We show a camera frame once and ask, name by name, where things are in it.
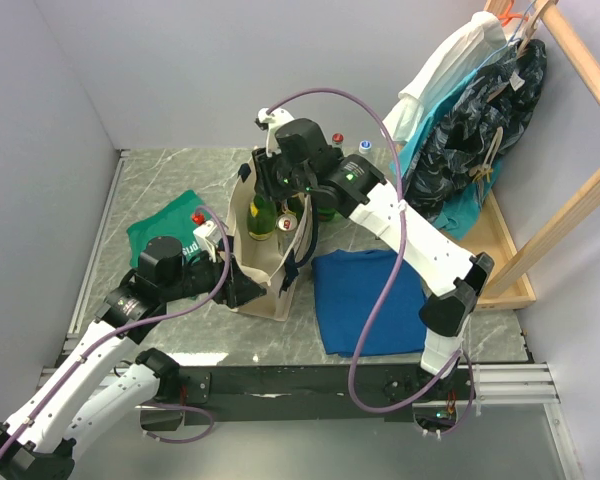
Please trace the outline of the green glass bottle front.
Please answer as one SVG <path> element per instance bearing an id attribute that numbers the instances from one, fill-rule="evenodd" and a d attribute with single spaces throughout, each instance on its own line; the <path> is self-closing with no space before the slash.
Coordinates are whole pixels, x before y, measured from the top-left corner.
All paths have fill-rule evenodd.
<path id="1" fill-rule="evenodd" d="M 330 201 L 319 200 L 317 202 L 317 215 L 320 222 L 330 222 L 336 216 L 337 210 Z"/>

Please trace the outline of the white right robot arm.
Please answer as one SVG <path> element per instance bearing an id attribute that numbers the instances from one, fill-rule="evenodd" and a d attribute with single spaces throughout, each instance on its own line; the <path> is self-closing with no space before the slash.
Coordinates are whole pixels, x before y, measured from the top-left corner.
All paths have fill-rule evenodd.
<path id="1" fill-rule="evenodd" d="M 314 121 L 278 109 L 262 110 L 255 122 L 266 133 L 265 146 L 252 154 L 257 194 L 278 202 L 310 195 L 381 239 L 426 283 L 431 294 L 419 312 L 427 331 L 418 385 L 427 397 L 442 397 L 454 382 L 447 362 L 462 346 L 493 259 L 449 240 L 369 160 L 329 144 Z"/>

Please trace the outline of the red silver beverage can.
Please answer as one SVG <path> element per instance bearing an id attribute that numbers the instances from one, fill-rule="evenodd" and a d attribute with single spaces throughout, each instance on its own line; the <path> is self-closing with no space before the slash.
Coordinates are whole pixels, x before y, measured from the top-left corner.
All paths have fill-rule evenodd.
<path id="1" fill-rule="evenodd" d="M 283 213 L 276 225 L 279 252 L 285 256 L 294 243 L 298 220 L 293 213 Z"/>

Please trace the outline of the clear water bottle blue cap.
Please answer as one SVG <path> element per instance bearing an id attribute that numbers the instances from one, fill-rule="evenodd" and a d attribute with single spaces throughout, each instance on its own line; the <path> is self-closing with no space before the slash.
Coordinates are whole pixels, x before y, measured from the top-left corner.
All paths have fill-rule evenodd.
<path id="1" fill-rule="evenodd" d="M 372 150 L 372 143 L 368 140 L 363 140 L 359 143 L 358 151 L 362 155 L 367 155 Z"/>

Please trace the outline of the beige canvas tote bag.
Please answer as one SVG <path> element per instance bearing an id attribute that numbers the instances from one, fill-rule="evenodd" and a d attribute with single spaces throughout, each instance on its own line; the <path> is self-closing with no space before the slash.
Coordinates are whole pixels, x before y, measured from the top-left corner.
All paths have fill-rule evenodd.
<path id="1" fill-rule="evenodd" d="M 267 289 L 264 297 L 237 308 L 242 314 L 284 321 L 289 315 L 295 280 L 293 267 L 310 254 L 314 233 L 311 199 L 300 195 L 303 215 L 298 219 L 294 243 L 285 256 L 278 248 L 277 225 L 270 238 L 257 241 L 247 229 L 249 204 L 255 195 L 255 169 L 252 160 L 243 163 L 231 194 L 227 215 L 229 235 L 233 237 L 232 252 L 241 270 Z"/>

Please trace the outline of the dark cola glass bottle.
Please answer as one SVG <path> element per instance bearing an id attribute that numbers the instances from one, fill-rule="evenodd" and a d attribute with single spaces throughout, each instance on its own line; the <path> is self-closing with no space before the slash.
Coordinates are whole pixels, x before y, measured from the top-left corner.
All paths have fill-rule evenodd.
<path id="1" fill-rule="evenodd" d="M 334 148 L 341 148 L 343 145 L 344 136 L 341 133 L 335 133 L 332 136 L 331 144 Z"/>

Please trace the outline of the green glass bottle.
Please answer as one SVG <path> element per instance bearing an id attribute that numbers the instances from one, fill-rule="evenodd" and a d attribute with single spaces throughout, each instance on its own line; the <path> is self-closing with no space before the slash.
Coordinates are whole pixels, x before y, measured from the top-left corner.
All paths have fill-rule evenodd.
<path id="1" fill-rule="evenodd" d="M 274 201 L 256 194 L 249 204 L 247 229 L 251 238 L 267 240 L 276 229 L 277 208 Z"/>
<path id="2" fill-rule="evenodd" d="M 317 202 L 317 215 L 320 222 L 330 222 L 336 216 L 337 210 L 330 201 L 319 200 Z"/>

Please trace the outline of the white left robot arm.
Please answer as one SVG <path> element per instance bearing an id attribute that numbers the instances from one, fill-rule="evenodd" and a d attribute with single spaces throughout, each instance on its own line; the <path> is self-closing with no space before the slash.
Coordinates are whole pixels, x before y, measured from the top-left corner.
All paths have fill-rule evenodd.
<path id="1" fill-rule="evenodd" d="M 156 237 L 108 293 L 78 346 L 43 387 L 0 422 L 0 475 L 66 479 L 78 458 L 120 417 L 143 404 L 179 410 L 187 394 L 179 364 L 150 348 L 114 382 L 98 387 L 139 346 L 170 302 L 197 297 L 235 309 L 265 295 L 226 252 L 191 259 L 179 240 Z"/>

